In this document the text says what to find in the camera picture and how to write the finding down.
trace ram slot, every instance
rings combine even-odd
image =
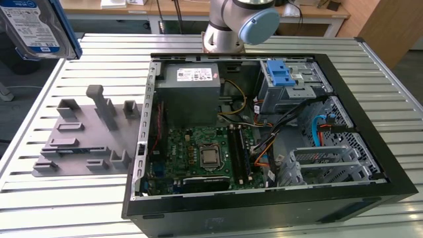
[[[234,180],[238,184],[244,184],[248,181],[248,174],[246,169],[246,154],[240,128],[234,126],[228,127],[227,139],[230,145]]]
[[[246,143],[246,138],[244,138],[242,129],[239,130],[239,137],[242,139],[242,145],[243,145],[244,168],[246,168],[247,178],[248,178],[248,181],[251,181],[252,177],[250,176],[251,175],[250,153],[248,153],[248,149],[247,149],[247,146],[246,146],[248,142]]]

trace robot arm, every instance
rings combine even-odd
[[[243,43],[258,45],[275,33],[275,0],[212,0],[203,45],[210,53],[236,53]]]

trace gray floor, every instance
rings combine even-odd
[[[71,21],[75,32],[90,33],[138,33],[148,34],[150,30],[144,28],[146,21],[115,20]],[[199,34],[206,29],[207,22],[187,22],[184,25],[187,34]],[[175,22],[167,24],[167,33],[178,33]],[[0,80],[6,86],[32,85],[43,86],[54,70],[56,61],[43,60],[42,68],[31,75],[15,75],[8,68],[0,63]],[[411,93],[423,104],[423,51],[410,51],[400,63],[394,69],[394,73],[410,89]],[[11,88],[15,94],[12,102],[0,101],[0,139],[12,140],[19,126],[27,116],[30,108],[38,97],[40,89],[38,88]],[[0,156],[7,149],[7,144],[0,144]]]

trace green circuit board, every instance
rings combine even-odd
[[[254,145],[251,128],[243,130],[247,148]],[[218,146],[220,164],[215,169],[206,169],[200,163],[200,150],[204,146]],[[230,190],[264,187],[262,172],[251,173],[252,180],[246,184],[234,181],[232,162],[227,140],[227,127],[192,127],[187,129],[170,129],[167,143],[167,160],[164,162],[163,177],[175,178],[156,182],[160,194],[175,194],[171,183],[180,178],[227,176],[231,178]]]

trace blue hard drive label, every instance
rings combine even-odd
[[[60,49],[50,26],[40,20],[40,9],[31,0],[0,0],[0,8],[26,45],[42,53]]]

